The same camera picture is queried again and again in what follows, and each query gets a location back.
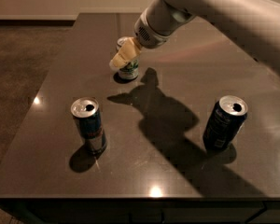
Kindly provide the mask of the white gripper with vents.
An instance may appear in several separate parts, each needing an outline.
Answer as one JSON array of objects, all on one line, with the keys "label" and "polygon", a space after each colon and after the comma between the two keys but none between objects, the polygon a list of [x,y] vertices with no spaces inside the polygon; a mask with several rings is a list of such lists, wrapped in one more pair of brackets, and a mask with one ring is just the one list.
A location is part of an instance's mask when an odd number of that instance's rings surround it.
[{"label": "white gripper with vents", "polygon": [[128,37],[111,59],[109,66],[118,71],[135,60],[142,47],[155,49],[162,46],[181,26],[195,18],[187,11],[178,10],[164,0],[153,0],[134,25],[135,37]]}]

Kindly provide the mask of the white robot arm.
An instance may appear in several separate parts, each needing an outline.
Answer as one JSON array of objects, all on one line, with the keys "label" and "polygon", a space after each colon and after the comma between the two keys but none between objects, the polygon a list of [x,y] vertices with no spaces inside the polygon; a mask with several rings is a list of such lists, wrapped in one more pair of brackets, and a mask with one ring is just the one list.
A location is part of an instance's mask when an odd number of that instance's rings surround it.
[{"label": "white robot arm", "polygon": [[155,49],[179,27],[200,17],[256,61],[280,76],[280,4],[271,0],[153,0],[110,61],[118,71],[138,58],[141,49]]}]

